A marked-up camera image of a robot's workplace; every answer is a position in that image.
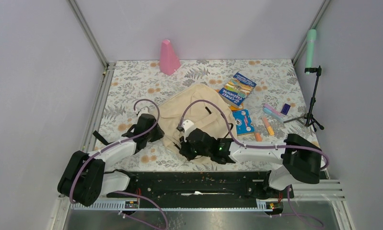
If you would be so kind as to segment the beige canvas backpack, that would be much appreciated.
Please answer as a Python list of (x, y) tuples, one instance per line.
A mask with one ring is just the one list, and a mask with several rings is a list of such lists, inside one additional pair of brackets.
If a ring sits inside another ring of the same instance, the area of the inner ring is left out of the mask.
[(163, 138), (157, 141), (174, 153), (179, 152), (177, 145), (183, 134), (176, 128), (184, 120), (191, 120), (198, 129), (214, 138), (232, 138), (237, 134), (229, 106), (205, 84), (193, 85), (176, 94), (160, 106), (156, 105), (150, 114), (155, 116), (164, 132)]

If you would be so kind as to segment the dark blue treehouse book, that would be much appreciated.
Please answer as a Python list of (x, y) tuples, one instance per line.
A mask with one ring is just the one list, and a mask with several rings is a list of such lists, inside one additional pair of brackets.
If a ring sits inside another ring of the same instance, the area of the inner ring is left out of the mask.
[(256, 83), (237, 72), (218, 93), (230, 106), (238, 108), (256, 87)]

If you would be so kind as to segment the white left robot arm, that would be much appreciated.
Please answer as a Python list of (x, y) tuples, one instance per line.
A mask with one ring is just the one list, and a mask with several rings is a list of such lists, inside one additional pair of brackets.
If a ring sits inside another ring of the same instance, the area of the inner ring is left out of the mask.
[(122, 169), (109, 170), (115, 163), (135, 155), (149, 142), (162, 139), (164, 132), (155, 116), (141, 114), (127, 133), (103, 150), (72, 154), (58, 183), (57, 191), (86, 207), (100, 196), (119, 191), (126, 197), (138, 194), (136, 177)]

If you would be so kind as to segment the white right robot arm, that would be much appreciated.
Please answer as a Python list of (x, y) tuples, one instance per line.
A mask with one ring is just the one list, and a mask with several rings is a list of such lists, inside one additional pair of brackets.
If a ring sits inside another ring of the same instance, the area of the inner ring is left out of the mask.
[(266, 143), (214, 138), (195, 129), (180, 137), (180, 145), (180, 154), (189, 161), (203, 156), (218, 164), (259, 161), (280, 165), (267, 174), (263, 184), (263, 191), (269, 197), (276, 197), (291, 184), (318, 184), (320, 181), (322, 150), (297, 134)]

